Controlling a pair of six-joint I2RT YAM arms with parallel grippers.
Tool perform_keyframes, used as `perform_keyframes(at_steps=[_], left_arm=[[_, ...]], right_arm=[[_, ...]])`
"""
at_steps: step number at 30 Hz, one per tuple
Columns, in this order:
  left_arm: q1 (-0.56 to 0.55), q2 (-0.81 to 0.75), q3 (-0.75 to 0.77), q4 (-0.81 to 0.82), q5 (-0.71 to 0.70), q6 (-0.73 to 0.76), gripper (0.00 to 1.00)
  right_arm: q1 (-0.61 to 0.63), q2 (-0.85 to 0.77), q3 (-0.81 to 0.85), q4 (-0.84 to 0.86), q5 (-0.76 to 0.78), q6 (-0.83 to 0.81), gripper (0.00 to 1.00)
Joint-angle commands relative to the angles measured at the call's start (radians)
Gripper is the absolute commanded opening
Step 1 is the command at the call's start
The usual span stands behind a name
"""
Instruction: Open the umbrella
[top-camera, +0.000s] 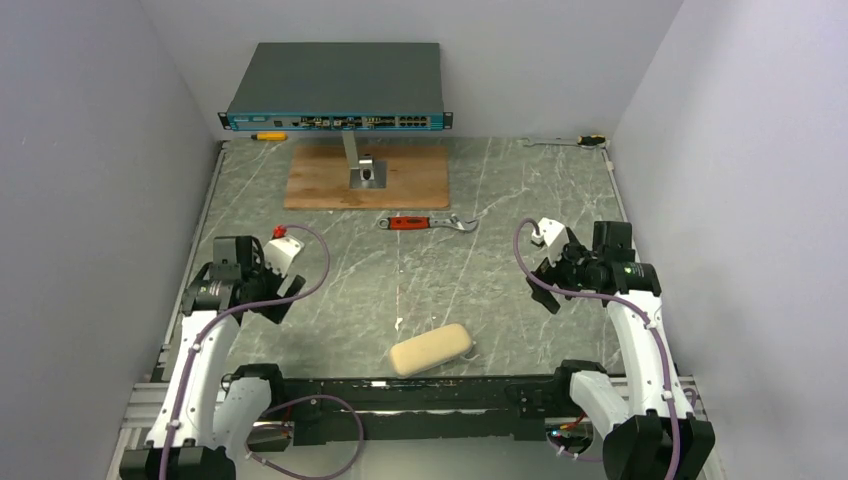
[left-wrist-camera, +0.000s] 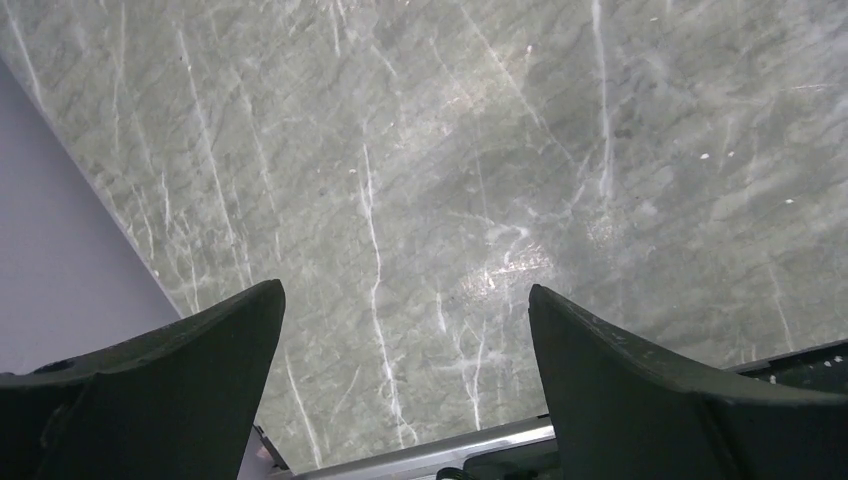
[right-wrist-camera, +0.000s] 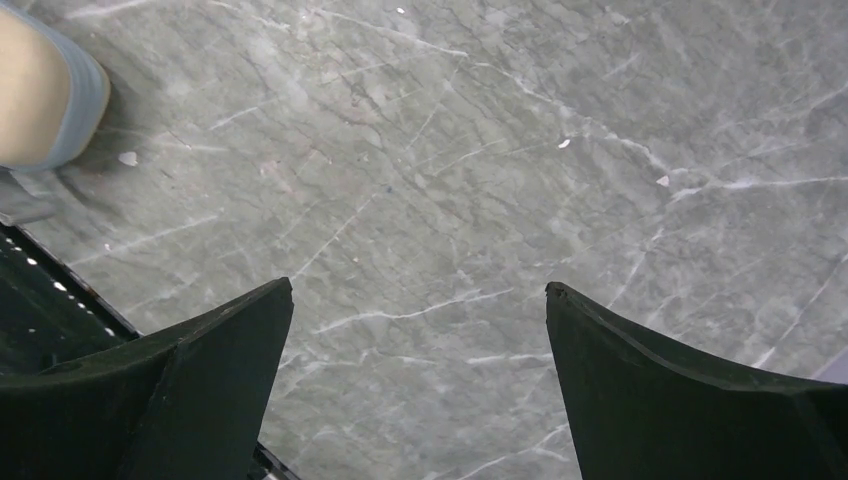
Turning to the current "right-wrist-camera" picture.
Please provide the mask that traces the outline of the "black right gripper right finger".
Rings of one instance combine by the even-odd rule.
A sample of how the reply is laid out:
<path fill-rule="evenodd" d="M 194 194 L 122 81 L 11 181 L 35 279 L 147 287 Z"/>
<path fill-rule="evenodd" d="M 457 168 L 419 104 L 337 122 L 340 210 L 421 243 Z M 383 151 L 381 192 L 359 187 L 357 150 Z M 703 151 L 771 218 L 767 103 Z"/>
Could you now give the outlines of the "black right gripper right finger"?
<path fill-rule="evenodd" d="M 586 479 L 843 479 L 847 357 L 812 378 L 738 364 L 628 320 L 570 286 L 546 324 Z"/>

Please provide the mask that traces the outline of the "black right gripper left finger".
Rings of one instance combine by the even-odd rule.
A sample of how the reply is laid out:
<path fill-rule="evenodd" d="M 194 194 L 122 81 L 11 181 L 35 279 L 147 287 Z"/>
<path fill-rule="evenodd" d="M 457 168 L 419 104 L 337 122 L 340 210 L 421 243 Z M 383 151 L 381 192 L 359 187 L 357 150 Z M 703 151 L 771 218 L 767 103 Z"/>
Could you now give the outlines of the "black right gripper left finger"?
<path fill-rule="evenodd" d="M 5 479 L 244 479 L 293 315 L 280 278 L 1 382 Z"/>

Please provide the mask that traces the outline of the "beige umbrella case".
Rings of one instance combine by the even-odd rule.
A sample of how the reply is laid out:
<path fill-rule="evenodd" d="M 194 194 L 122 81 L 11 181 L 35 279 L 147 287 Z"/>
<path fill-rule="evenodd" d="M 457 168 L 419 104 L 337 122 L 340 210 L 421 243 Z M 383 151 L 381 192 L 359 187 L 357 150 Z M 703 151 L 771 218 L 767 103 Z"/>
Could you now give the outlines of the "beige umbrella case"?
<path fill-rule="evenodd" d="M 108 106 L 107 73 L 75 42 L 1 3 L 1 167 L 55 169 L 81 155 Z"/>

